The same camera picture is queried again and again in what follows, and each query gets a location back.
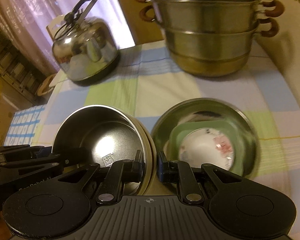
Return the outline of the green square plastic plate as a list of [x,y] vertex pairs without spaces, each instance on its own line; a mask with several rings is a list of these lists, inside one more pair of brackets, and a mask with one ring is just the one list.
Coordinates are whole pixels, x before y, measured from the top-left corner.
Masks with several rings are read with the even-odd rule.
[[186,122],[176,126],[170,133],[170,138],[167,146],[167,154],[172,160],[179,160],[179,146],[181,141],[191,132],[200,128],[214,128],[217,129],[226,136],[229,137],[234,150],[235,158],[232,167],[229,169],[237,175],[243,174],[243,144],[239,141],[242,137],[239,135],[239,131],[234,125],[225,120],[210,120],[210,121],[198,121],[198,122]]

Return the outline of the small floral white dish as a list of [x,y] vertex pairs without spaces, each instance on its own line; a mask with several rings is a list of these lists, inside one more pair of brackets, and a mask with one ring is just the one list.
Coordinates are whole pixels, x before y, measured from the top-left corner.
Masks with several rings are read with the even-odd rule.
[[178,158],[191,167],[213,164],[229,170],[234,162],[235,150],[223,132],[214,128],[200,128],[181,141]]

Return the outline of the steel bowl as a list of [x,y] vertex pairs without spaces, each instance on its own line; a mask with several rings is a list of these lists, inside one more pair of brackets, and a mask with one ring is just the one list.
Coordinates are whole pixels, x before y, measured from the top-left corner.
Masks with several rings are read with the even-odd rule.
[[98,163],[110,167],[115,161],[134,159],[141,138],[126,113],[106,106],[85,106],[66,118],[54,138],[52,152],[83,147],[87,159],[81,165]]

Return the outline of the cream plastic bowl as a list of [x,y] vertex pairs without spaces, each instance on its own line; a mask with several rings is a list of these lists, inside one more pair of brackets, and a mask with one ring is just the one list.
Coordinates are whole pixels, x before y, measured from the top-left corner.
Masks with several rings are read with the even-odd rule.
[[127,116],[131,120],[133,128],[136,128],[137,135],[141,138],[145,166],[141,181],[139,183],[125,183],[123,193],[127,195],[143,195],[150,184],[153,172],[153,151],[151,139],[149,138],[149,132],[145,129],[143,124],[139,122],[139,120],[129,114],[127,114]]

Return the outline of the blue white checkered cloth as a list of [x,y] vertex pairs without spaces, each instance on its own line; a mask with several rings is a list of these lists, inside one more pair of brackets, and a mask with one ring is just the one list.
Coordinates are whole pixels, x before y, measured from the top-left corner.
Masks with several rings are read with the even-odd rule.
[[40,105],[15,112],[4,146],[31,145],[45,108]]

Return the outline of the cardboard box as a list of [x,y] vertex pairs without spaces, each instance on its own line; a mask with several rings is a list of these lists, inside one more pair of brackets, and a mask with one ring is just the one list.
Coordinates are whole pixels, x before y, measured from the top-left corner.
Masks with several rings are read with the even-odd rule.
[[16,109],[0,99],[0,145],[3,145]]

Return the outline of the large steel round plate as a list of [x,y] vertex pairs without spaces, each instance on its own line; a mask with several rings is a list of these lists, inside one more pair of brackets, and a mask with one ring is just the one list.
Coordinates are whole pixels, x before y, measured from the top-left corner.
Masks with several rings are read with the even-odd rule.
[[241,147],[235,153],[235,163],[231,172],[246,178],[257,174],[260,162],[260,144],[256,131],[247,116],[234,105],[212,98],[195,98],[183,101],[168,109],[155,123],[151,136],[157,151],[164,151],[168,159],[177,156],[167,152],[169,137],[178,125],[201,121],[226,121],[237,132],[236,139]]

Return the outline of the small wicker basket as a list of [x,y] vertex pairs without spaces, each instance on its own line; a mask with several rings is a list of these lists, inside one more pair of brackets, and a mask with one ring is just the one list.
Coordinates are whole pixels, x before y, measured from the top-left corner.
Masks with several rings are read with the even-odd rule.
[[38,96],[46,96],[53,91],[54,87],[56,86],[56,83],[54,81],[56,75],[57,74],[52,74],[42,82],[36,92]]

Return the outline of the checkered tablecloth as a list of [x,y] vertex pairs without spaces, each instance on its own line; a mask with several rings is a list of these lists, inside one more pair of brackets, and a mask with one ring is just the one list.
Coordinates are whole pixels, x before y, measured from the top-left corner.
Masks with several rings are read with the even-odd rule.
[[282,75],[256,43],[241,71],[218,79],[183,72],[170,59],[163,42],[124,49],[116,69],[93,86],[78,86],[61,74],[32,144],[50,146],[66,117],[86,105],[116,107],[151,130],[166,110],[192,98],[226,101],[253,123],[261,145],[256,180],[292,198],[297,218],[290,235],[300,239],[300,108]]

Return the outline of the black metal rack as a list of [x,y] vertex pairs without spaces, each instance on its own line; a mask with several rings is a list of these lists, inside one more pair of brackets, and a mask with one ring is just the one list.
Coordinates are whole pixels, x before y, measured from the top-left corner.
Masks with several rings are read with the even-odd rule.
[[37,95],[37,90],[46,76],[15,48],[12,42],[1,32],[0,77],[33,105],[46,103],[42,96]]

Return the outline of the steel kettle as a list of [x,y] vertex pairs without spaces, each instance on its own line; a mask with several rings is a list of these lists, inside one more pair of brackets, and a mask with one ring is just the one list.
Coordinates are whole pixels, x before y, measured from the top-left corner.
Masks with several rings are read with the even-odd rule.
[[101,81],[118,65],[120,52],[107,23],[88,17],[97,0],[79,0],[53,38],[52,53],[67,78],[80,86]]

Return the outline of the steel steamer pot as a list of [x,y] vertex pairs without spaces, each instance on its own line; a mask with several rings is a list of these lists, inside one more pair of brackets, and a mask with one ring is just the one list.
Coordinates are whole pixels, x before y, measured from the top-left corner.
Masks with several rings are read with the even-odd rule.
[[218,77],[237,72],[248,61],[258,26],[263,37],[279,32],[285,10],[273,0],[136,0],[143,21],[156,22],[172,60],[193,75]]

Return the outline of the white wooden chair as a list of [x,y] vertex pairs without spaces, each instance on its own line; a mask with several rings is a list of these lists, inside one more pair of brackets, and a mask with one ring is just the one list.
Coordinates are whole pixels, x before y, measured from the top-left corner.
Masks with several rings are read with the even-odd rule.
[[61,29],[61,27],[64,24],[66,24],[66,22],[64,20],[64,16],[65,15],[58,15],[46,26],[47,32],[48,32],[49,36],[51,37],[51,40],[53,40],[53,41],[54,41],[55,34],[57,33],[57,31],[59,29]]

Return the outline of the pink curtain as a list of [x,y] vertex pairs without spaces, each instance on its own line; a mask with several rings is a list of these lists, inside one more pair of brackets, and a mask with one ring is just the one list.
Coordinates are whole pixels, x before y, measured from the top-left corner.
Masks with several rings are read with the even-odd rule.
[[[59,71],[47,25],[79,0],[0,0],[0,31],[45,76]],[[89,16],[104,19],[119,48],[135,42],[118,0],[98,0]]]

